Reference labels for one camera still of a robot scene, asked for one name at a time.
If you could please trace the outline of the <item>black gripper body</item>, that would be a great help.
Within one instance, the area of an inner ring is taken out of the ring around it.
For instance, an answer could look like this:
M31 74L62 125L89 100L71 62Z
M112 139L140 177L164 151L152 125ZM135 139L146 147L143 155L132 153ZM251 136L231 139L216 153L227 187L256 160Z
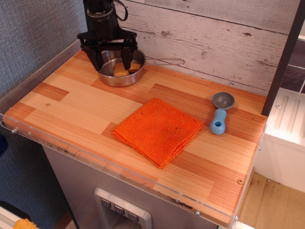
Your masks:
M87 32L79 33L81 49L90 48L98 51L124 50L133 52L138 49L136 33L120 28L118 18L110 16L86 15Z

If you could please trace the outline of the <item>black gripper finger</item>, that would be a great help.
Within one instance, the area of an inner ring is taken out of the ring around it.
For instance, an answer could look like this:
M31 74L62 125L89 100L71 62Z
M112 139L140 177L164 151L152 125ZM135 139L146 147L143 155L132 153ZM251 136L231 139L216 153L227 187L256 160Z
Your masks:
M90 47L84 47L84 51L94 66L95 70L100 71L104 64L101 51L92 49Z
M128 70L131 67L131 62L133 58L133 48L132 47L123 47L121 50L122 63L124 69Z

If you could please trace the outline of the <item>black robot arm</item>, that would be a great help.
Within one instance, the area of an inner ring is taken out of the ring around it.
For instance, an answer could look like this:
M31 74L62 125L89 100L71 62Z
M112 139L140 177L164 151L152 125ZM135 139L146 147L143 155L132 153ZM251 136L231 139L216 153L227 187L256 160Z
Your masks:
M116 12L115 3L124 5L119 0L83 1L88 31L79 33L77 38L81 42L81 49L97 71L104 65L102 51L120 51L123 65L128 70L133 53L138 49L137 34L119 26L118 21L128 18L127 8L124 8L125 16L121 18Z

